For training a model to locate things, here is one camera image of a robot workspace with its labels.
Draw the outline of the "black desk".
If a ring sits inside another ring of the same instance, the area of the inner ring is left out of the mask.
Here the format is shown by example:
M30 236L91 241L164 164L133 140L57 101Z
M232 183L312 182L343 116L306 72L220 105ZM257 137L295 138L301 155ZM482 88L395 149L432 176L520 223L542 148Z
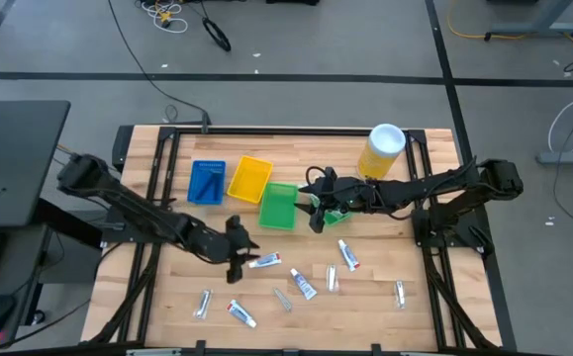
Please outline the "black desk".
M0 227L28 224L70 109L67 101L0 101Z

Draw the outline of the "green plastic basket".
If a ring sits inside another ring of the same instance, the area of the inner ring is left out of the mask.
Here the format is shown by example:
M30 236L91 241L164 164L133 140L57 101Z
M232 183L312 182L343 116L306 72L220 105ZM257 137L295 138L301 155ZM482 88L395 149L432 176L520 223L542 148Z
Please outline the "green plastic basket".
M310 201L315 208L320 205L320 199L315 195L310 195ZM324 215L324 222L326 225L335 225L341 223L351 217L351 213L341 213L338 210L326 210Z
M296 224L297 196L297 186L269 182L262 197L259 225L265 228L293 230Z

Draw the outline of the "black aluminium table frame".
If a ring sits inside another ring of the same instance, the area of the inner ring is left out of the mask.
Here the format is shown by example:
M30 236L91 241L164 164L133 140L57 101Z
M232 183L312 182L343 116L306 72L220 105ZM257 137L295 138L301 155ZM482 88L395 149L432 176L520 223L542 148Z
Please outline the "black aluminium table frame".
M159 254L154 288L140 296L128 335L147 347L175 348L180 356L336 356L402 351L432 353L452 348L455 333L443 297L429 286L425 255L412 225L380 215L358 215L314 233L303 213L293 230L263 228L259 207L233 197L220 205L187 201L194 160L223 160L233 175L243 155L273 164L271 180L302 184L320 166L353 175L366 142L365 129L213 127L201 133L179 130L177 142L159 143L158 127L133 129L122 165L122 181L139 194L168 195L172 208L220 229L237 215L262 253L278 252L282 263L245 270L234 284L226 267L210 265L166 245ZM360 266L348 270L339 250L343 239ZM327 289L327 268L337 269L338 292ZM307 301L290 270L298 270L317 290ZM404 282L406 307L397 308L395 282ZM291 302L287 312L273 289ZM193 313L204 290L212 290L205 319ZM227 311L236 300L257 323L248 327Z

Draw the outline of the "blue plastic basket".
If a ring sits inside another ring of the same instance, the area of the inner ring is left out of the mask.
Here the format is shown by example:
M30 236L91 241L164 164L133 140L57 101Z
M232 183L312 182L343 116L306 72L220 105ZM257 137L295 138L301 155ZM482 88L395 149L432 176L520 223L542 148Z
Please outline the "blue plastic basket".
M198 200L197 194L201 191L210 177L210 171L222 170L224 177L219 186L219 194L216 200L209 199L206 194ZM224 197L224 183L226 177L226 162L218 160L194 160L191 168L190 183L187 193L187 201L198 205L220 205Z

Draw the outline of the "small white toothpaste tube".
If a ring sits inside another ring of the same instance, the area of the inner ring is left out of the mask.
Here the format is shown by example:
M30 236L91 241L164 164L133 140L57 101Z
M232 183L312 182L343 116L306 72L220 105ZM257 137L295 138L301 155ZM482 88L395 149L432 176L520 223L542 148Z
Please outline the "small white toothpaste tube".
M278 252L270 253L265 256L262 256L256 260L253 260L248 263L248 267L253 268L264 268L273 265L278 265L282 263L282 259Z
M358 262L356 256L350 249L350 247L344 242L343 239L338 241L339 250L347 264L348 270L350 272L354 272L359 266L360 263Z
M254 318L236 300L231 300L229 302L227 305L227 311L248 327L256 328L257 323Z

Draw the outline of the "yellow plastic basket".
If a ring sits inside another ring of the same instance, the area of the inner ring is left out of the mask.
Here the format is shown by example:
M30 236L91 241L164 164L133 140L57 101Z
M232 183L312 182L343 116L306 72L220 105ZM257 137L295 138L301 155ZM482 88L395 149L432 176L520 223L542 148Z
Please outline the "yellow plastic basket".
M273 164L269 161L243 155L229 185L230 197L258 204L270 178Z

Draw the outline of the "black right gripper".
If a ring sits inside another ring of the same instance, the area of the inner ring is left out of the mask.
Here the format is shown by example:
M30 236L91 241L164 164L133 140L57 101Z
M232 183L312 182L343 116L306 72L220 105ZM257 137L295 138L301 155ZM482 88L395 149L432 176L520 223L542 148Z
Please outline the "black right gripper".
M353 192L353 189L353 177L338 177L331 167L326 167L322 169L322 175L311 185L298 186L300 193L317 196L320 199L320 205L315 208L311 204L295 203L294 206L306 214L312 214L309 226L313 232L321 233L325 226L325 211L339 210L346 213L350 200L348 195Z

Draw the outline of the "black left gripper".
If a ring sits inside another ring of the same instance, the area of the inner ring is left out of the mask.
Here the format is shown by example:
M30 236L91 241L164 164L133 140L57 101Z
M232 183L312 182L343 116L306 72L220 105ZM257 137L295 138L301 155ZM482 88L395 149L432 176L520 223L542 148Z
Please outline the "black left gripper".
M242 278L243 255L239 250L246 248L260 248L258 244L248 239L246 241L246 230L240 222L239 216L232 216L226 221L226 235L230 242L229 260L230 269L227 271L227 282L234 284ZM255 261L260 258L257 254L247 254L245 260Z

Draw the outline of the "white tube blue print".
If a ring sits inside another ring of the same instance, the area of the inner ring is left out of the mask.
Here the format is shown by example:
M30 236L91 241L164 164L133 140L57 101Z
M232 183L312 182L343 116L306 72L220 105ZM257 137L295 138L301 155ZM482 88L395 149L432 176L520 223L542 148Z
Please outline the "white tube blue print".
M299 288L300 292L304 296L304 298L309 301L311 300L316 294L317 290L309 283L309 281L305 278L303 274L301 274L298 270L292 268L290 270L291 276Z

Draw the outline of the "yellow canister white lid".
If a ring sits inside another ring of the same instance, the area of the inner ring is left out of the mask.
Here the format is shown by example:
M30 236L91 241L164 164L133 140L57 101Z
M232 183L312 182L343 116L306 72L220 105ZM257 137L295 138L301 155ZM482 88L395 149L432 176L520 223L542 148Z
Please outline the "yellow canister white lid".
M404 150L404 132L391 124L380 124L370 132L358 162L357 172L363 178L382 179Z

